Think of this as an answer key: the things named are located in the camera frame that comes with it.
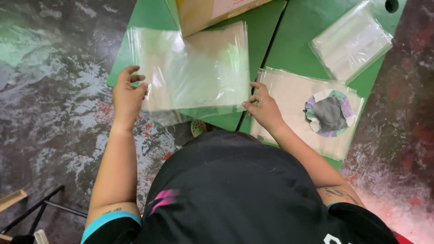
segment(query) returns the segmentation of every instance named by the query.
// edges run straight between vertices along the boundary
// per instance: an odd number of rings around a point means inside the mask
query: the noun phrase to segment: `green tabletop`
[[[359,2],[361,0],[290,0],[265,65],[302,76],[330,79],[308,43]],[[406,0],[398,0],[398,2],[398,10],[389,13],[385,8],[385,1],[378,1],[373,14],[383,28],[392,35],[395,33]],[[356,89],[360,97],[365,98],[365,103],[383,59],[384,56],[371,64],[348,85]],[[240,131],[250,133],[250,126],[251,118],[245,116]],[[342,161],[329,158],[327,161],[337,169],[342,165]]]
[[[255,80],[259,67],[262,64],[280,14],[285,6],[285,2],[285,0],[273,0],[234,18],[209,27],[209,29],[213,29],[241,20],[247,23],[250,78],[252,81]],[[127,29],[130,27],[148,27],[158,30],[177,29],[164,0],[138,0]],[[113,64],[112,71],[108,76],[107,85],[111,87],[115,86],[118,74],[122,69],[129,65],[133,65],[133,62],[128,46],[128,36],[125,34]],[[197,114],[202,114],[204,109],[183,109],[181,112],[185,115],[195,117]],[[202,120],[226,130],[235,130],[240,121],[241,115],[242,112],[235,112],[211,116]]]

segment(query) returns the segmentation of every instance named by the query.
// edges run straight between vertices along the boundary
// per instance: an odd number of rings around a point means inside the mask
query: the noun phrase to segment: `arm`
[[[365,207],[351,186],[340,173],[307,145],[285,123],[267,87],[258,82],[250,83],[258,91],[243,102],[243,106],[276,140],[279,147],[292,154],[304,166],[325,205],[348,202]]]
[[[131,87],[131,82],[145,79],[132,75],[138,69],[139,66],[125,68],[113,89],[115,118],[92,190],[86,227],[112,211],[127,211],[140,217],[136,205],[137,157],[133,126],[148,85]]]

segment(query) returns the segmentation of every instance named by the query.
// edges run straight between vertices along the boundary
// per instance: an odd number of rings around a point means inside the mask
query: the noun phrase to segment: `plastic sheet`
[[[277,102],[283,119],[304,142],[323,156],[335,160],[345,159],[363,105],[363,99],[356,95],[355,90],[336,82],[326,82],[268,67],[259,72],[258,81],[267,86],[270,96]],[[355,122],[337,137],[324,137],[315,133],[306,121],[303,111],[310,96],[327,89],[344,93],[356,116]],[[264,142],[277,144],[270,133],[254,119],[250,134]]]
[[[393,36],[373,17],[373,7],[362,1],[310,43],[331,79],[350,83],[392,48]]]
[[[142,109],[151,118],[173,125],[244,110],[241,103],[250,95],[245,22],[185,39],[178,31],[149,28],[132,28],[128,36],[138,74],[149,84]],[[164,111],[171,115],[167,120],[161,119]]]

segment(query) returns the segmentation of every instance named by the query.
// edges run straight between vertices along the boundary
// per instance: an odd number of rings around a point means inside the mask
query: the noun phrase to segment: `pink stripe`
[[[157,203],[154,207],[152,207],[152,210],[148,214],[148,216],[151,215],[151,214],[153,214],[158,207],[160,207],[160,206],[166,206],[166,205],[169,205],[169,204],[173,204],[175,202],[176,202],[175,198],[173,198],[173,197],[167,197],[167,198],[163,199],[161,202]]]
[[[160,198],[165,198],[165,197],[174,197],[179,195],[179,190],[178,189],[170,189],[170,190],[166,190],[166,191],[161,191],[154,200],[150,201],[148,203],[148,205],[150,205],[153,201],[160,199]]]

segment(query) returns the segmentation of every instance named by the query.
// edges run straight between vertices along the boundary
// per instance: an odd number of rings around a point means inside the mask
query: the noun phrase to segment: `person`
[[[397,243],[356,192],[282,119],[264,84],[243,107],[279,148],[241,132],[206,132],[161,167],[143,216],[133,126],[148,85],[124,69],[82,244]]]

